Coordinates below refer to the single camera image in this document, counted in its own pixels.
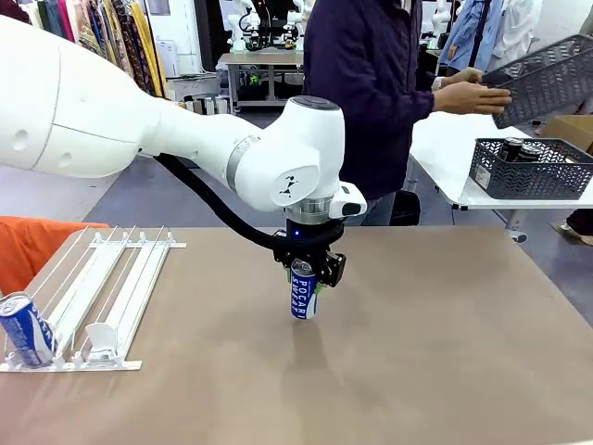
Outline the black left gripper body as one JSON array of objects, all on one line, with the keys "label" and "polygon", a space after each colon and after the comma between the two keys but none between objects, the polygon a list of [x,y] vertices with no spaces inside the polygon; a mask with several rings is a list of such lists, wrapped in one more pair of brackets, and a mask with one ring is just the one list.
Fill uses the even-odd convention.
[{"label": "black left gripper body", "polygon": [[334,279],[341,279],[346,256],[331,251],[331,245],[344,234],[342,220],[330,220],[322,224],[302,224],[286,220],[284,230],[278,230],[274,237],[280,238],[286,247],[275,248],[273,257],[276,262],[300,260],[307,263],[316,276],[317,270],[324,264],[334,267]]}]

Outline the person's left hand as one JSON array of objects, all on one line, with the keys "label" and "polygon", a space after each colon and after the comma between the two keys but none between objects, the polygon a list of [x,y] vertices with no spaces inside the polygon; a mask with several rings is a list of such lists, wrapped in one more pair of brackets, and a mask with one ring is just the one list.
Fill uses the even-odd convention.
[{"label": "person's left hand", "polygon": [[442,80],[441,86],[449,86],[454,83],[481,83],[483,72],[475,68],[466,68],[459,72],[456,72]]}]

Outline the person's right hand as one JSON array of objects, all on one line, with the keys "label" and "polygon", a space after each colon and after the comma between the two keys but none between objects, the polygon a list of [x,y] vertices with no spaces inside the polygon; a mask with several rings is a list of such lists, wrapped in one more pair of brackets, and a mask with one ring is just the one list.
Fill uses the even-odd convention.
[{"label": "person's right hand", "polygon": [[434,99],[435,112],[493,115],[504,112],[511,103],[511,92],[478,83],[460,82],[437,90]]}]

